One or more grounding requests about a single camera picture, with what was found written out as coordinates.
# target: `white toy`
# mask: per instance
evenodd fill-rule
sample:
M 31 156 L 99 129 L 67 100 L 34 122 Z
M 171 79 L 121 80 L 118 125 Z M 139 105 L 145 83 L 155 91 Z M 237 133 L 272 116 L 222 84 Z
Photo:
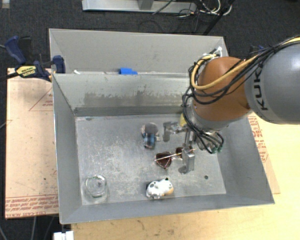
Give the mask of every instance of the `white toy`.
M 174 187 L 168 178 L 164 178 L 160 181 L 152 181 L 146 188 L 145 195 L 148 198 L 160 199 L 161 197 L 171 195 L 174 192 Z

